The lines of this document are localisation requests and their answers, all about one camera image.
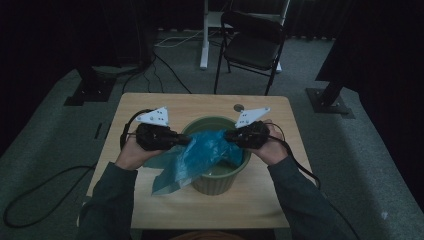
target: person's arm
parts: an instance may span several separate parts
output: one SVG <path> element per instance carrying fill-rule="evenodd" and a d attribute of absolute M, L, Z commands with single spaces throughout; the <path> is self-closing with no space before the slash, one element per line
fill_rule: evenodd
<path fill-rule="evenodd" d="M 77 240 L 129 239 L 137 169 L 162 151 L 145 151 L 128 138 L 115 164 L 109 163 L 81 209 Z"/>
<path fill-rule="evenodd" d="M 270 135 L 282 134 L 268 124 Z M 249 149 L 267 165 L 280 206 L 289 222 L 293 239 L 347 239 L 336 227 L 335 214 L 316 186 L 303 176 L 287 149 L 269 139 L 260 149 Z"/>

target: gray carpet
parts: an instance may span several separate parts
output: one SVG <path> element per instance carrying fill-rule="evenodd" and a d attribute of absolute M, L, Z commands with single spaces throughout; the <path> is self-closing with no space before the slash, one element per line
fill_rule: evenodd
<path fill-rule="evenodd" d="M 323 191 L 362 239 L 424 239 L 423 213 L 363 110 L 358 95 L 347 89 L 341 93 L 356 119 L 318 114 L 312 109 L 305 89 L 325 88 L 327 85 L 314 79 L 332 44 L 325 40 L 287 40 L 281 58 L 283 72 L 277 75 L 269 95 L 289 98 L 312 169 L 320 177 Z M 189 41 L 177 47 L 157 48 L 156 52 L 192 93 L 210 94 L 213 92 L 219 48 L 211 44 L 206 71 L 199 69 L 200 48 L 200 41 Z M 123 70 L 110 67 L 96 69 L 109 73 Z M 125 91 L 162 92 L 162 83 L 165 93 L 187 92 L 158 59 L 145 75 L 149 81 L 137 75 L 128 82 Z M 81 107 L 63 106 L 79 83 L 76 71 L 57 82 L 0 160 L 2 214 L 11 199 L 44 179 L 68 167 L 91 165 L 98 160 L 127 78 L 118 79 L 108 102 L 87 102 Z M 266 82 L 260 75 L 236 69 L 228 74 L 224 68 L 218 93 L 263 95 Z M 99 124 L 101 128 L 96 137 Z M 10 212 L 11 220 L 27 223 L 41 217 L 83 172 L 66 173 L 19 202 Z M 76 219 L 91 176 L 92 172 L 41 223 L 24 229 L 11 229 L 2 223 L 0 238 L 74 239 Z M 339 225 L 352 235 L 341 218 Z M 290 239 L 288 230 L 276 229 L 275 232 L 278 239 Z M 133 231 L 134 239 L 139 239 L 140 235 L 140 231 Z"/>

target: black chair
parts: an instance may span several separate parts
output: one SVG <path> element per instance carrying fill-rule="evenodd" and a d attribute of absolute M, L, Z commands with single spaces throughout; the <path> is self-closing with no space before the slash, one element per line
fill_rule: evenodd
<path fill-rule="evenodd" d="M 230 26 L 232 36 L 226 26 Z M 271 87 L 285 41 L 285 31 L 279 22 L 247 13 L 228 11 L 221 16 L 223 40 L 219 53 L 214 94 L 218 87 L 222 57 L 230 66 L 268 76 L 265 95 Z"/>

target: green bowl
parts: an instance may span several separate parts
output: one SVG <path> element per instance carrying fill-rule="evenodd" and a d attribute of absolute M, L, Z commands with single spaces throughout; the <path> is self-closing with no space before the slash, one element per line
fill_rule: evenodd
<path fill-rule="evenodd" d="M 222 116 L 206 116 L 189 123 L 183 134 L 193 134 L 205 130 L 234 130 L 235 121 Z M 224 161 L 219 162 L 200 178 L 193 181 L 193 187 L 207 195 L 219 195 L 231 188 L 237 174 L 246 167 L 251 153 L 243 150 L 243 163 L 239 167 L 231 166 Z"/>

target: wooden table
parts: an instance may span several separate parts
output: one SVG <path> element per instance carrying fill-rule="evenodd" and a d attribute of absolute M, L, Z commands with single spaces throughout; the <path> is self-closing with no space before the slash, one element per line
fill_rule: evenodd
<path fill-rule="evenodd" d="M 143 109 L 168 107 L 169 126 L 181 132 L 191 121 L 219 115 L 236 121 L 240 113 L 235 104 L 246 110 L 270 107 L 261 120 L 272 119 L 284 131 L 287 142 L 300 164 L 310 170 L 290 103 L 285 97 L 230 96 L 196 94 L 126 93 L 122 96 L 108 137 L 100 155 L 87 195 L 103 174 L 108 162 L 115 162 L 119 136 L 124 124 Z M 137 127 L 134 122 L 131 131 Z M 208 196 L 191 185 L 167 195 L 152 196 L 154 178 L 161 170 L 140 168 L 135 186 L 132 228 L 138 229 L 243 229 L 289 227 L 278 203 L 266 165 L 255 155 L 241 171 L 227 192 Z"/>

